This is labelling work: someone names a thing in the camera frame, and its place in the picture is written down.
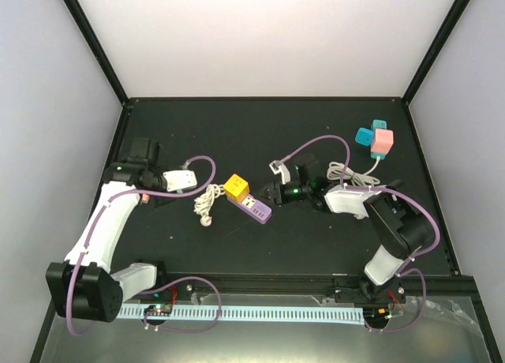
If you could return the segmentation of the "purple power strip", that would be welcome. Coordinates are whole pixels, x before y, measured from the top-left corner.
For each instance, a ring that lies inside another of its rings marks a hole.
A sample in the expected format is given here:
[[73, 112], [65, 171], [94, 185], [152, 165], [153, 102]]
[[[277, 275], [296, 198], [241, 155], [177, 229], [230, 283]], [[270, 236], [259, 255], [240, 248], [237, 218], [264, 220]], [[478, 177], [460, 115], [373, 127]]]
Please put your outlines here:
[[242, 202], [237, 202], [230, 197], [227, 199], [233, 205], [240, 208], [244, 213], [262, 225], [264, 225], [271, 218], [271, 208], [250, 194], [248, 194], [242, 200]]

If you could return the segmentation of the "yellow cube socket adapter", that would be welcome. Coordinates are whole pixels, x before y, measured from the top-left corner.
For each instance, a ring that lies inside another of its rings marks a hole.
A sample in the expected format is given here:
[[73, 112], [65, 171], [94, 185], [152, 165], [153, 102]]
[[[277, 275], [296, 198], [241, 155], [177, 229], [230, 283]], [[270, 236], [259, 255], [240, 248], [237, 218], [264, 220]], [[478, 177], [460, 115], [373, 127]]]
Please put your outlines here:
[[235, 203], [241, 203], [250, 192], [249, 183], [237, 174], [233, 174], [223, 185], [228, 199]]

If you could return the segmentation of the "blue cube plug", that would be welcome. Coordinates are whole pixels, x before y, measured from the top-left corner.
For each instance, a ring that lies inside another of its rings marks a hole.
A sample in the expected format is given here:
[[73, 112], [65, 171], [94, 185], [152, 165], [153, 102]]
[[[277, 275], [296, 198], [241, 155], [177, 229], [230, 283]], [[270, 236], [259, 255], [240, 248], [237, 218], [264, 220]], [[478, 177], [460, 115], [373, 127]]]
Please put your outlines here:
[[354, 138], [356, 143], [363, 146], [370, 146], [372, 144], [373, 139], [374, 139], [374, 131], [363, 127], [357, 130]]

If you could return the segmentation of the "pink cube socket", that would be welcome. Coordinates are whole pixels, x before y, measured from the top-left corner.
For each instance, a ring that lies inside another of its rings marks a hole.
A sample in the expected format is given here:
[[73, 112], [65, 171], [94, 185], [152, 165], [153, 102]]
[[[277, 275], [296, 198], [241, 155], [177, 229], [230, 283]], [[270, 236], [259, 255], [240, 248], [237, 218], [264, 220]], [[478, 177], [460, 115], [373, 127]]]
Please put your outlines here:
[[394, 132], [389, 129], [376, 129], [370, 146], [370, 156], [373, 159], [384, 159], [394, 144]]

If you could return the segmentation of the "teal plug adapter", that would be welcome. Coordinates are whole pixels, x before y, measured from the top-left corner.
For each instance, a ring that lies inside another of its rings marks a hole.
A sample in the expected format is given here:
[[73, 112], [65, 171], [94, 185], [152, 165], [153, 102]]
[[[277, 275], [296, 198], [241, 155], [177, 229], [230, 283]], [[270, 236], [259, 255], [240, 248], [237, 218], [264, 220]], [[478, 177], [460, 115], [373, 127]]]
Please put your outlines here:
[[387, 122], [382, 119], [374, 119], [371, 124], [371, 130], [375, 132], [377, 129], [387, 129]]

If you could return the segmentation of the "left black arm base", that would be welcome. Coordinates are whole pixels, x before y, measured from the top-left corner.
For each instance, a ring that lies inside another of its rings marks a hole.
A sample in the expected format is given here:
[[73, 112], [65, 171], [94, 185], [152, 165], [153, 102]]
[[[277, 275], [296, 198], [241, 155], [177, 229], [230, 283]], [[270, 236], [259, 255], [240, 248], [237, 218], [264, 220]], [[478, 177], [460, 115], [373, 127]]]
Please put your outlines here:
[[[169, 271], [166, 263], [163, 260], [138, 260], [137, 263], [153, 264], [157, 268], [157, 274], [155, 279], [155, 284], [148, 288], [148, 290], [159, 289], [168, 283], [173, 282], [176, 279], [180, 279], [184, 274], [175, 273]], [[151, 302], [164, 302], [164, 303], [175, 303], [177, 299], [181, 301], [189, 300], [195, 291], [196, 281], [194, 279], [185, 280], [161, 290], [154, 294], [138, 294], [133, 299], [139, 301], [151, 301]]]

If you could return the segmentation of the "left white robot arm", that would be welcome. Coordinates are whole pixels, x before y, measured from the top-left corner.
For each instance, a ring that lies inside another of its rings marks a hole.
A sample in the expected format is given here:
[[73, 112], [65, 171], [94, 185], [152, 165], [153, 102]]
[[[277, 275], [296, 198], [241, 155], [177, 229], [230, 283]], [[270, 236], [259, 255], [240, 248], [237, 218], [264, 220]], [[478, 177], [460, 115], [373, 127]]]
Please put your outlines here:
[[136, 138], [126, 158], [106, 168], [99, 201], [82, 235], [64, 260], [46, 271], [59, 316], [110, 323], [122, 303], [139, 293], [152, 299], [168, 293], [170, 281], [156, 264], [133, 263], [111, 270], [118, 240], [145, 191], [166, 189], [166, 180], [156, 169], [158, 157], [159, 143]]

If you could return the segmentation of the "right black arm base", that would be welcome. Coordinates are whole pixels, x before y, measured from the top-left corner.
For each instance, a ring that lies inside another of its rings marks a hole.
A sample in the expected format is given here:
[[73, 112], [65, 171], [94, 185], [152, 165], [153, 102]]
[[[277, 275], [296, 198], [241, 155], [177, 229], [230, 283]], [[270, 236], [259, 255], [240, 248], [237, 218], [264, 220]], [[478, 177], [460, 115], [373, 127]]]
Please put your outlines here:
[[332, 284], [329, 293], [337, 302], [374, 305], [406, 302], [405, 295], [399, 292], [402, 285], [396, 278], [376, 285], [365, 275], [345, 275], [335, 276]]

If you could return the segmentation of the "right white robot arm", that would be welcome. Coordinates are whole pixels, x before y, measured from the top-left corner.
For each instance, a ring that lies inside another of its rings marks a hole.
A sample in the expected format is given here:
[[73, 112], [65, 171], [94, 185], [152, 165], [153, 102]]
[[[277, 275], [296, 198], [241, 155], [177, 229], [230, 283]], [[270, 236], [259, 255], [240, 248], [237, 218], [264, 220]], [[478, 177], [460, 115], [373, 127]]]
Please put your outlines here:
[[370, 175], [372, 169], [360, 174], [337, 162], [328, 164], [324, 176], [314, 176], [315, 164], [311, 155], [296, 164], [297, 178], [292, 179], [285, 163], [271, 162], [271, 171], [281, 180], [264, 186], [261, 196], [277, 205], [307, 200], [319, 211], [370, 220], [380, 245], [364, 267], [358, 290], [364, 300], [376, 302], [414, 254], [436, 240], [436, 223], [398, 191], [401, 181], [381, 185]]

